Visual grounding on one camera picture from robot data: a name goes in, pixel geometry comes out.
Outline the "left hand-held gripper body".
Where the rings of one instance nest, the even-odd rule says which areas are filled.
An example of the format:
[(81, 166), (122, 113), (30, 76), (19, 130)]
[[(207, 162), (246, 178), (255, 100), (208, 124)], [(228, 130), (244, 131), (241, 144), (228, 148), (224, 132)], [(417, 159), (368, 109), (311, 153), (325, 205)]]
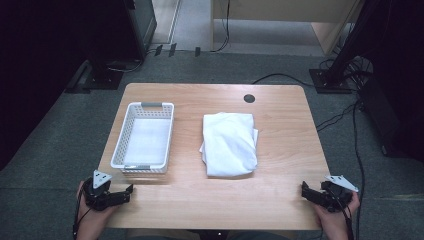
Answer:
[(111, 175), (94, 170), (93, 175), (84, 182), (83, 194), (90, 209), (103, 211), (111, 206), (111, 179)]

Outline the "light wooden desk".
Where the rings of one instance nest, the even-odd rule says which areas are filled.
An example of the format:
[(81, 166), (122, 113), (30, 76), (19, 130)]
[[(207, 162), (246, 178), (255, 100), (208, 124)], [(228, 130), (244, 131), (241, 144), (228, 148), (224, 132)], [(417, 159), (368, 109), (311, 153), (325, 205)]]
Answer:
[(215, 19), (309, 22), (325, 55), (348, 23), (355, 22), (365, 0), (210, 0)]

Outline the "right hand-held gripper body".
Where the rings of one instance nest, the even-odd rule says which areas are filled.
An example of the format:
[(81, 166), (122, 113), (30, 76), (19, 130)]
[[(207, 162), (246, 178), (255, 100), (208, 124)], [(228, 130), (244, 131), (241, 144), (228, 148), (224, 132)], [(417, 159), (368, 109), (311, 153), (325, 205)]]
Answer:
[(359, 188), (343, 175), (326, 176), (321, 183), (321, 190), (325, 196), (324, 208), (332, 213), (344, 210), (352, 201), (353, 193), (359, 192)]

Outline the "black flat stand base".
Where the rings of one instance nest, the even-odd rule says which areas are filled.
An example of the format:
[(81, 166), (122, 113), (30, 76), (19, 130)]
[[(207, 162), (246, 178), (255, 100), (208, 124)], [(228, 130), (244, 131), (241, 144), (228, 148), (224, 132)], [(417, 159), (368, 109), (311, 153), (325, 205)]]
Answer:
[(107, 66), (98, 67), (86, 60), (71, 77), (65, 92), (89, 94), (92, 90), (117, 90), (122, 76), (120, 70), (111, 70)]

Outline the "person's right hand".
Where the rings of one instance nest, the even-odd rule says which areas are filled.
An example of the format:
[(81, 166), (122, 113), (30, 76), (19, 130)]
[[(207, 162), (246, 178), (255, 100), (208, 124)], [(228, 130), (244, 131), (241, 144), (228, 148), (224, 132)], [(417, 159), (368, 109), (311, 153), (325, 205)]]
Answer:
[(312, 207), (317, 216), (317, 223), (323, 228), (326, 233), (329, 232), (346, 232), (347, 224), (345, 217), (352, 218), (356, 210), (360, 206), (360, 201), (357, 192), (352, 193), (352, 200), (345, 208), (346, 214), (342, 212), (330, 213), (322, 206), (313, 204)]

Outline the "black computer tower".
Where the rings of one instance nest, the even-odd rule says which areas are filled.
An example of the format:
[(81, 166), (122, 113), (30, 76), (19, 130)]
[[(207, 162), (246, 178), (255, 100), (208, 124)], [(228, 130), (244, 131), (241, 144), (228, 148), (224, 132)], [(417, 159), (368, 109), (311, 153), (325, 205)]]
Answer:
[(124, 0), (141, 61), (147, 56), (157, 21), (152, 0)]

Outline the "person's left hand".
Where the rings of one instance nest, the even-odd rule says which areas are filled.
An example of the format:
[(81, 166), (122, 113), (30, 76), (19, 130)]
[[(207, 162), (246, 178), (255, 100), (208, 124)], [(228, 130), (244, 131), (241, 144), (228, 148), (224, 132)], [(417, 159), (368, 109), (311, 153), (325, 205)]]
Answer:
[(91, 210), (85, 203), (85, 197), (82, 193), (83, 181), (79, 183), (79, 187), (77, 190), (77, 224), (78, 231), (80, 229), (91, 229), (103, 232), (106, 227), (109, 219), (114, 214), (114, 212), (118, 209), (118, 206), (108, 207), (103, 211), (95, 211)]

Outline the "white cloth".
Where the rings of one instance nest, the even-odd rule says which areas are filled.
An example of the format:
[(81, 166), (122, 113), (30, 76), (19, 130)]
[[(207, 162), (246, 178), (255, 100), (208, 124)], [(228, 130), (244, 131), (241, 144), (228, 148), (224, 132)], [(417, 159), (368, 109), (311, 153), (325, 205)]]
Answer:
[(237, 177), (256, 169), (258, 130), (254, 128), (252, 114), (206, 114), (202, 132), (199, 151), (208, 177)]

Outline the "person's dark clothing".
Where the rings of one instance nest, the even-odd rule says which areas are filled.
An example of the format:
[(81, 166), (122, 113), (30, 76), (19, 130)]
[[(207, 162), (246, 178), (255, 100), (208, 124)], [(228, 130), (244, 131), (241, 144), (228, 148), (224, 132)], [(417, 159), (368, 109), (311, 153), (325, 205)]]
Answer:
[(134, 229), (127, 240), (295, 240), (287, 231)]

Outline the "black stand with square base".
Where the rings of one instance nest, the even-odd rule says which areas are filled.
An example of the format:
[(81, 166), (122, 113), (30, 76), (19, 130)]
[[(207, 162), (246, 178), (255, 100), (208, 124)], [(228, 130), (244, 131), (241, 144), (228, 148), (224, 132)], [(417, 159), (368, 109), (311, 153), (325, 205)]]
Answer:
[(380, 1), (381, 0), (364, 1), (352, 32), (347, 36), (340, 53), (328, 69), (309, 70), (313, 86), (319, 94), (349, 94), (351, 92), (351, 89), (344, 79), (344, 72), (349, 63), (356, 56), (361, 55), (362, 48), (365, 45), (365, 30), (368, 27), (369, 20), (378, 8)]

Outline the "white plastic basket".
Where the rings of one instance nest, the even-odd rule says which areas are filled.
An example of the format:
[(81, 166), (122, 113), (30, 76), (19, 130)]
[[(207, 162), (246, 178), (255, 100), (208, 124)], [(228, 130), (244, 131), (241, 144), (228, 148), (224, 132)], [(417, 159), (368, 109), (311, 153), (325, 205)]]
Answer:
[(173, 103), (130, 103), (112, 155), (111, 167), (124, 173), (165, 173), (173, 122)]

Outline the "black box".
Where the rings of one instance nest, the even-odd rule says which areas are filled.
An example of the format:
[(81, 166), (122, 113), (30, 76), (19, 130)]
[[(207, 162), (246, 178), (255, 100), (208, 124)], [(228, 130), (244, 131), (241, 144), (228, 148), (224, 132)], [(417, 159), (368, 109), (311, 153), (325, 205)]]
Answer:
[(402, 118), (377, 80), (368, 80), (359, 95), (376, 127), (382, 153), (387, 157), (412, 158), (424, 163), (424, 108)]

